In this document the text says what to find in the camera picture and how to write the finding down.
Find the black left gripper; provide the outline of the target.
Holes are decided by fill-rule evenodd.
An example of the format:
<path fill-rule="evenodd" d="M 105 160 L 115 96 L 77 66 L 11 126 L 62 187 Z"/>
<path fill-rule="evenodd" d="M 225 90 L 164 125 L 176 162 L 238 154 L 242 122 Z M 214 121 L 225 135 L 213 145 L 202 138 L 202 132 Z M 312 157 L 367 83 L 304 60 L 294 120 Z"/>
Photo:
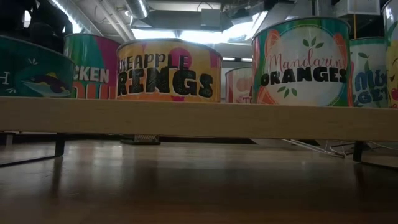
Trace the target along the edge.
<path fill-rule="evenodd" d="M 0 0 L 0 35 L 62 52 L 67 15 L 49 0 Z"/>

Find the teal tuna fish can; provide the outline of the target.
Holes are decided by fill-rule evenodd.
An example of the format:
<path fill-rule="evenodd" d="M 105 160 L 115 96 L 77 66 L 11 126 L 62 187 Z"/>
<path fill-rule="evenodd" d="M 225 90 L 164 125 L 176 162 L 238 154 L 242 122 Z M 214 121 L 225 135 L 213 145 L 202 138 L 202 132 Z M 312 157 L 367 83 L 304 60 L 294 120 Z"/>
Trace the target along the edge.
<path fill-rule="evenodd" d="M 69 98 L 74 69 L 54 50 L 0 35 L 0 96 Z"/>

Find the chicken soup can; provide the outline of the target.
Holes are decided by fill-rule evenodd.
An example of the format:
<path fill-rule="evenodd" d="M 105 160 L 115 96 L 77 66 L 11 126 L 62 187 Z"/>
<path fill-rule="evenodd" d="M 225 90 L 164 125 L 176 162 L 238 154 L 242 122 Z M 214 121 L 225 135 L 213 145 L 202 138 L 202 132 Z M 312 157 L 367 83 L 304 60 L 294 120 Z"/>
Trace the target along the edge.
<path fill-rule="evenodd" d="M 75 64 L 72 98 L 115 99 L 119 43 L 93 34 L 70 34 L 64 39 L 64 55 Z"/>

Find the pineapple rings can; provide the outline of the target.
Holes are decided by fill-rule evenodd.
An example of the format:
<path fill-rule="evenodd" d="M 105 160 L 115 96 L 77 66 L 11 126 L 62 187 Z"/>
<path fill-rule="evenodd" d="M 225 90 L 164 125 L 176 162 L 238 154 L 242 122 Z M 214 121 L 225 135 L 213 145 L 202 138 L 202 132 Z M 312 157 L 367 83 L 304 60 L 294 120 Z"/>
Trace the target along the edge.
<path fill-rule="evenodd" d="M 116 98 L 211 102 L 221 99 L 222 56 L 180 39 L 142 39 L 118 47 Z"/>

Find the diced tomato can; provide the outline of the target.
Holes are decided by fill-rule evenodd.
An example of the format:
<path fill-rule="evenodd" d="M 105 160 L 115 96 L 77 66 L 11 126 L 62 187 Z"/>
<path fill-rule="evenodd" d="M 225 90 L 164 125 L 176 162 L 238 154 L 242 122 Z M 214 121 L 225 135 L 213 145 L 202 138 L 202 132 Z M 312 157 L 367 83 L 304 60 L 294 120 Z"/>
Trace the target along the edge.
<path fill-rule="evenodd" d="M 227 103 L 252 103 L 253 72 L 252 67 L 240 67 L 229 70 L 226 77 Z"/>

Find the mandarin oranges can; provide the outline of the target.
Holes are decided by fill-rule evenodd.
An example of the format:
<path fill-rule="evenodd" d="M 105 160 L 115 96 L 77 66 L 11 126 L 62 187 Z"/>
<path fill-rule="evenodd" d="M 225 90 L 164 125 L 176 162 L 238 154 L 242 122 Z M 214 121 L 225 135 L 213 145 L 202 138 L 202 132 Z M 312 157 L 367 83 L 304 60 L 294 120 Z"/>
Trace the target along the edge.
<path fill-rule="evenodd" d="M 276 23 L 252 39 L 256 104 L 348 106 L 351 27 L 335 17 Z"/>

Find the mixed vegetables can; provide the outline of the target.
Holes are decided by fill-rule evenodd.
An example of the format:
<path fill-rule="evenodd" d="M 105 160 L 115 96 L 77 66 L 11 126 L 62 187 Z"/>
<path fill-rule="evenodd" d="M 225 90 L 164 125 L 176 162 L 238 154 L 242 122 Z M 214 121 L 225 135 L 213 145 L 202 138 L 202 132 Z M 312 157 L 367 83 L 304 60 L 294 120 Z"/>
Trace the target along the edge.
<path fill-rule="evenodd" d="M 350 41 L 351 95 L 354 107 L 388 107 L 386 56 L 383 37 Z"/>

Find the mixed fruit can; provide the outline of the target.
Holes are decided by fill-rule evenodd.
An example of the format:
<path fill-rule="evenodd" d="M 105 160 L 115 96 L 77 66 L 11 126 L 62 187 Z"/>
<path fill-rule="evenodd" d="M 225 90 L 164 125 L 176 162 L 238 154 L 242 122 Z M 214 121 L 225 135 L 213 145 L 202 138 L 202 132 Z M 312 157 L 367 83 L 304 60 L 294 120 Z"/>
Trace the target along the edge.
<path fill-rule="evenodd" d="M 398 0 L 388 0 L 383 6 L 382 13 L 389 106 L 398 109 Z"/>

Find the metal box grater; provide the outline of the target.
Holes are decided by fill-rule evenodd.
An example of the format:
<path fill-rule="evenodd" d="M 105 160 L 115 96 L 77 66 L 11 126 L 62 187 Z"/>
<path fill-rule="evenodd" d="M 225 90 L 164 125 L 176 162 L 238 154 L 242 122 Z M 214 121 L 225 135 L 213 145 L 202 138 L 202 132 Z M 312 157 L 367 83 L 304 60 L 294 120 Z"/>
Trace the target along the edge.
<path fill-rule="evenodd" d="M 128 145 L 160 145 L 158 135 L 145 134 L 123 135 L 120 142 Z"/>

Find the grey ceiling unit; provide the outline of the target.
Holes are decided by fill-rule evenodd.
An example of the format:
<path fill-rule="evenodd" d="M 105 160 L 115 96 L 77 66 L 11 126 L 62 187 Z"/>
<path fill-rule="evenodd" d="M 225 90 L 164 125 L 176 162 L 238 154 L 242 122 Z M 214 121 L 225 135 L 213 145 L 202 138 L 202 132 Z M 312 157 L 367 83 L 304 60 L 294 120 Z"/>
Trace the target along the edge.
<path fill-rule="evenodd" d="M 219 9 L 202 9 L 201 10 L 201 28 L 216 29 L 220 28 L 221 16 Z"/>

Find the large metal mesh sieve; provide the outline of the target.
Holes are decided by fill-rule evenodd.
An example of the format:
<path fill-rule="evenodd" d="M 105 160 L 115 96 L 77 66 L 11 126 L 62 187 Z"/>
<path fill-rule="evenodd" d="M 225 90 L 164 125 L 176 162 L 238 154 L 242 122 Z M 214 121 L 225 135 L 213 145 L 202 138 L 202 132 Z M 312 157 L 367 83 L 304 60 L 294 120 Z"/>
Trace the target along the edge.
<path fill-rule="evenodd" d="M 308 149 L 311 151 L 318 152 L 320 154 L 326 154 L 329 156 L 333 157 L 340 157 L 340 158 L 345 158 L 345 155 L 340 153 L 340 152 L 335 152 L 335 151 L 330 151 L 326 149 L 322 149 L 318 146 L 313 146 L 301 141 L 297 140 L 289 140 L 289 139 L 259 139 L 259 138 L 251 138 L 251 140 L 261 146 L 267 146 L 267 147 L 287 147 L 287 146 L 297 146 L 301 147 L 304 149 Z"/>

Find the white ceiling box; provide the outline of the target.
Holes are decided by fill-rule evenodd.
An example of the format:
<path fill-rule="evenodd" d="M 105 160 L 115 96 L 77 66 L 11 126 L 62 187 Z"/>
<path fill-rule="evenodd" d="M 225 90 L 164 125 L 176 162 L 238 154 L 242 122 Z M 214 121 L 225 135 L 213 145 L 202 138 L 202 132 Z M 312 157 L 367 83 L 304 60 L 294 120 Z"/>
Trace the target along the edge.
<path fill-rule="evenodd" d="M 337 17 L 353 14 L 378 16 L 381 10 L 380 0 L 339 0 L 334 5 L 334 10 Z"/>

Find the small metal mesh strainer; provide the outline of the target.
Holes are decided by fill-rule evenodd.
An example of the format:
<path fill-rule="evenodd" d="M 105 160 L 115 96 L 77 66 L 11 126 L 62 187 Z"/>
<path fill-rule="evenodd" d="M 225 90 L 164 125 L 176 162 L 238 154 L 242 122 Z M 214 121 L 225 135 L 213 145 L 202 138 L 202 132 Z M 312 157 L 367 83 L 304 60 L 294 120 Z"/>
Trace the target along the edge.
<path fill-rule="evenodd" d="M 394 151 L 398 151 L 398 142 L 374 142 L 368 141 L 368 144 L 372 146 L 381 147 L 383 149 L 390 149 Z"/>

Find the silver ceiling duct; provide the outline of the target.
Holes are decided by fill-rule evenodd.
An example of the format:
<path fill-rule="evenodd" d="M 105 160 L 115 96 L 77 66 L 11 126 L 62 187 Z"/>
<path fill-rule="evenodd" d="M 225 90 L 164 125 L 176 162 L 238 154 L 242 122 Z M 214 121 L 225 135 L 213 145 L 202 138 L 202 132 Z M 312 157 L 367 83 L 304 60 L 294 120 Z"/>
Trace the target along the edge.
<path fill-rule="evenodd" d="M 150 13 L 146 0 L 50 0 L 72 21 L 74 33 L 94 34 L 116 42 L 134 40 L 131 28 Z"/>

